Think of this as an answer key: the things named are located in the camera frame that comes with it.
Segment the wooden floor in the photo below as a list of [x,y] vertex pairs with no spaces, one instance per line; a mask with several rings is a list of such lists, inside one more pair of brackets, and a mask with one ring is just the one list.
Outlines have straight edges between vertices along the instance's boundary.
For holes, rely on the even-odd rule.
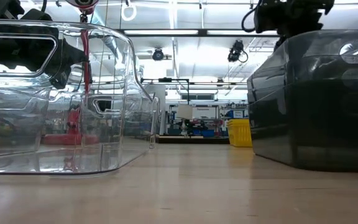
[[358,223],[358,174],[298,170],[225,145],[159,145],[118,172],[0,176],[0,224]]

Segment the security camera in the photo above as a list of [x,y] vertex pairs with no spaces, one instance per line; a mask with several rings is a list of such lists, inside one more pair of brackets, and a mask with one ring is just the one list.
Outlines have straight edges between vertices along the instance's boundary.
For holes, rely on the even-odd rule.
[[222,83],[223,82],[223,78],[218,78],[218,80],[216,81],[217,83]]
[[99,0],[66,0],[66,2],[78,9],[87,10],[94,8]]
[[[240,56],[245,54],[247,56],[247,60],[241,61]],[[227,56],[227,60],[229,62],[236,62],[239,61],[241,63],[245,63],[248,61],[248,54],[244,51],[244,44],[242,40],[236,40],[233,44],[233,47],[230,49],[229,56]]]
[[153,53],[153,60],[160,61],[163,59],[164,59],[164,53],[162,52],[162,49],[160,49],[160,48],[155,49],[155,51]]

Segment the plastic container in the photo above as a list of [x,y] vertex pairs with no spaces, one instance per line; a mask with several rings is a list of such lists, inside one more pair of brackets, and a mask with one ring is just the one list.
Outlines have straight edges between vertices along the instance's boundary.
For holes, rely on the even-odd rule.
[[132,42],[107,27],[0,20],[0,174],[94,174],[147,152],[157,102],[138,70]]
[[251,131],[248,119],[232,119],[227,122],[229,140],[232,146],[252,147]]
[[247,86],[256,155],[302,169],[358,172],[358,30],[288,39]]

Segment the black cable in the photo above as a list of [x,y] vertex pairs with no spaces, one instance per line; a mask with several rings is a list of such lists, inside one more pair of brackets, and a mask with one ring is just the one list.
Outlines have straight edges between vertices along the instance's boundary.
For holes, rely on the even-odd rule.
[[78,90],[80,90],[80,87],[82,84],[82,78],[84,77],[83,73],[84,73],[85,68],[84,68],[83,63],[81,63],[81,64],[82,64],[81,65],[81,69],[82,69],[81,79],[80,79],[80,82],[78,83],[77,89],[73,90],[73,93],[76,93],[76,92],[78,92]]
[[240,58],[239,58],[239,62],[241,62],[241,63],[246,63],[247,61],[248,61],[248,54],[247,54],[247,52],[245,52],[245,51],[242,51],[246,56],[247,56],[247,59],[245,60],[245,61],[242,61],[242,60],[240,60]]
[[93,19],[93,15],[94,15],[94,12],[92,13],[92,16],[91,16],[91,20],[90,20],[90,24],[92,24],[92,19]]
[[253,32],[255,31],[255,27],[254,28],[251,28],[251,29],[248,29],[244,26],[244,23],[246,22],[246,19],[249,15],[251,15],[259,6],[260,4],[262,3],[262,0],[259,0],[258,4],[256,5],[256,7],[254,7],[253,9],[251,9],[241,20],[241,29],[246,31],[246,32]]
[[[124,0],[121,0],[121,8],[119,9],[120,13],[122,13],[122,4],[123,4]],[[119,17],[119,29],[121,29],[121,23],[122,23],[122,15]]]
[[44,2],[42,3],[41,12],[45,12],[45,10],[47,10],[47,4],[48,0],[44,0]]

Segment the blue container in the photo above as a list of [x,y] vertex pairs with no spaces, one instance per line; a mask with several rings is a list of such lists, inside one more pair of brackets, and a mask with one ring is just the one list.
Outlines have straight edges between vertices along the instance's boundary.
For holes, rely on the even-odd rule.
[[215,132],[214,132],[214,130],[202,130],[201,134],[204,137],[213,137],[215,135]]
[[227,113],[226,113],[226,116],[228,117],[228,118],[233,118],[233,110],[229,110]]

